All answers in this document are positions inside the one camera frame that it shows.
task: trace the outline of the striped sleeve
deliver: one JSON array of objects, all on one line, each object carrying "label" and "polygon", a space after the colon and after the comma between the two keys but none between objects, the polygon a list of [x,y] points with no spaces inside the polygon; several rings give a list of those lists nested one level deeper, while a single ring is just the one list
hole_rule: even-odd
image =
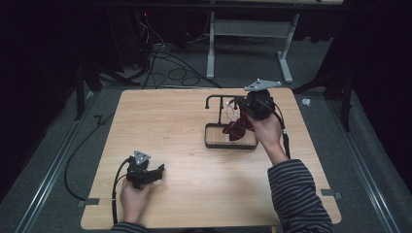
[{"label": "striped sleeve", "polygon": [[284,232],[332,232],[333,225],[306,166],[297,159],[268,170],[273,207]]},{"label": "striped sleeve", "polygon": [[138,225],[130,222],[120,222],[110,229],[111,233],[148,233],[144,225]]}]

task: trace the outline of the metal rail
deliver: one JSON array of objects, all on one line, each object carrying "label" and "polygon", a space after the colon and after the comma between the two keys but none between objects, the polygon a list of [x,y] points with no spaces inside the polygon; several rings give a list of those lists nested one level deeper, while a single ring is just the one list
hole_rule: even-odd
[{"label": "metal rail", "polygon": [[67,134],[66,138],[61,145],[54,162],[52,163],[49,171],[47,172],[45,178],[43,179],[42,183],[40,184],[39,189],[37,190],[36,194],[34,195],[33,200],[30,203],[30,206],[27,208],[23,218],[21,219],[16,232],[30,232],[31,228],[33,227],[37,216],[42,211],[46,200],[49,197],[49,194],[52,191],[55,181],[58,178],[62,168],[64,167],[67,159],[69,158],[70,154],[68,153],[85,117],[90,110],[91,106],[95,103],[97,93],[90,92],[87,99],[89,100],[88,105],[86,106],[86,110],[84,111],[83,115],[80,117],[79,120],[75,120],[73,123],[69,133]]},{"label": "metal rail", "polygon": [[373,177],[370,174],[369,169],[361,156],[361,152],[359,151],[352,134],[346,131],[344,125],[340,121],[340,112],[336,102],[327,101],[327,105],[330,111],[332,112],[334,118],[336,119],[336,122],[339,125],[339,128],[342,131],[343,136],[346,139],[349,149],[351,150],[352,160],[354,161],[355,168],[360,176],[360,180],[362,181],[363,186],[367,192],[367,195],[370,198],[370,202],[375,208],[376,214],[381,220],[385,232],[400,232],[395,222],[395,219],[388,208],[384,196],[379,190],[379,187],[377,186],[376,182],[373,180]]},{"label": "metal rail", "polygon": [[184,10],[202,12],[283,12],[283,13],[343,13],[366,14],[378,8],[371,6],[347,6],[332,4],[303,4],[303,3],[139,3],[121,1],[52,1],[44,3],[48,6],[81,7],[81,8],[128,8],[140,10]]}]

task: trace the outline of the white metal frame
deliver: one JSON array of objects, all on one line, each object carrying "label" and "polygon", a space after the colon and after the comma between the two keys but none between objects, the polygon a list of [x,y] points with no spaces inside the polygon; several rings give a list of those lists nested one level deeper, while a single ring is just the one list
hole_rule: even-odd
[{"label": "white metal frame", "polygon": [[294,30],[297,26],[299,14],[293,15],[292,21],[248,21],[233,19],[215,19],[215,13],[210,14],[209,53],[207,58],[208,79],[215,77],[215,36],[253,36],[285,38],[285,46],[277,52],[279,64],[286,83],[292,83],[292,75],[289,70],[286,56],[291,46]]}]

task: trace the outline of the red object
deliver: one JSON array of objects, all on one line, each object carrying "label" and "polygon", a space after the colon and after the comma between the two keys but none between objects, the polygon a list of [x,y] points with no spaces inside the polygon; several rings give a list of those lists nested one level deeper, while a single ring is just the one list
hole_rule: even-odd
[{"label": "red object", "polygon": [[236,119],[236,121],[231,121],[230,124],[223,129],[223,133],[229,135],[229,141],[236,141],[245,136],[246,130],[255,132],[246,114],[240,111],[240,117]]}]

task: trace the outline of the wooden table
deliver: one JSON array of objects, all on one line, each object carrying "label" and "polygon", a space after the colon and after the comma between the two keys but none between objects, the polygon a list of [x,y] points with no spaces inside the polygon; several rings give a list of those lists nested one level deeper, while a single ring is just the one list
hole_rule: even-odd
[{"label": "wooden table", "polygon": [[[290,136],[292,158],[311,171],[317,193],[332,222],[341,215],[321,162],[294,96],[288,88],[270,89],[281,108]],[[87,205],[84,229],[109,229],[113,225],[111,192],[120,164],[135,150],[149,154],[149,170],[165,164],[163,179],[154,190],[142,222],[149,228],[279,225],[270,195],[267,169],[271,163],[261,145],[255,150],[207,149],[205,125],[216,123],[219,99],[212,94],[246,95],[243,89],[127,90],[120,98]],[[228,119],[223,115],[223,122]],[[122,208],[118,202],[119,220]]]}]

